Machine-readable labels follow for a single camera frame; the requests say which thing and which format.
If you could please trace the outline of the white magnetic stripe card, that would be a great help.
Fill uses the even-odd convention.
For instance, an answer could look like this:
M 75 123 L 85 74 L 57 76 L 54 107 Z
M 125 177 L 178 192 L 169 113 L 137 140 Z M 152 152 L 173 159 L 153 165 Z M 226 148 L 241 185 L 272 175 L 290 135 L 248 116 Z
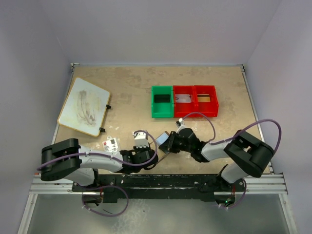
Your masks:
M 192 96 L 190 94 L 175 94 L 176 103 L 191 103 Z

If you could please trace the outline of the brown leather card holder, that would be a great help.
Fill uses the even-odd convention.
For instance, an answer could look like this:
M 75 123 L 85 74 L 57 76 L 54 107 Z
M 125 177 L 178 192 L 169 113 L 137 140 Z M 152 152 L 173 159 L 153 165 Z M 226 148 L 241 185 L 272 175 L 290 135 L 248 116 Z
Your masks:
M 163 132 L 156 138 L 156 144 L 158 149 L 158 163 L 165 159 L 169 155 L 169 151 L 163 144 L 169 139 L 169 133 L 167 131 Z

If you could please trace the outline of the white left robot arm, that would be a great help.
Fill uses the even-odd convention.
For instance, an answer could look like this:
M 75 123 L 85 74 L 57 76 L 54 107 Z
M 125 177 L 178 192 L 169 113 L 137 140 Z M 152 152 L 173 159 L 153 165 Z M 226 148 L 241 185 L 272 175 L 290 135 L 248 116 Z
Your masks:
M 95 191 L 100 187 L 99 169 L 128 175 L 147 170 L 158 162 L 157 152 L 147 140 L 131 150 L 123 150 L 117 138 L 110 138 L 103 142 L 103 147 L 103 151 L 96 151 L 81 146 L 76 138 L 44 147 L 38 167 L 41 180 L 64 178 Z

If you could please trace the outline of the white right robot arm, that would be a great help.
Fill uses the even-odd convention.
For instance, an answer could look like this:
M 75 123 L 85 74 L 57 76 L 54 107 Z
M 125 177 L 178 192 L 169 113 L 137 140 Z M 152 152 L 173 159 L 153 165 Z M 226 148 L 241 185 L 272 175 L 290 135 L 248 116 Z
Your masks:
M 248 132 L 238 134 L 229 143 L 213 145 L 199 140 L 190 128 L 172 131 L 158 148 L 166 153 L 188 152 L 199 163 L 231 158 L 233 163 L 221 170 L 216 182 L 218 188 L 223 191 L 229 190 L 237 180 L 246 176 L 261 177 L 274 155 L 271 146 Z

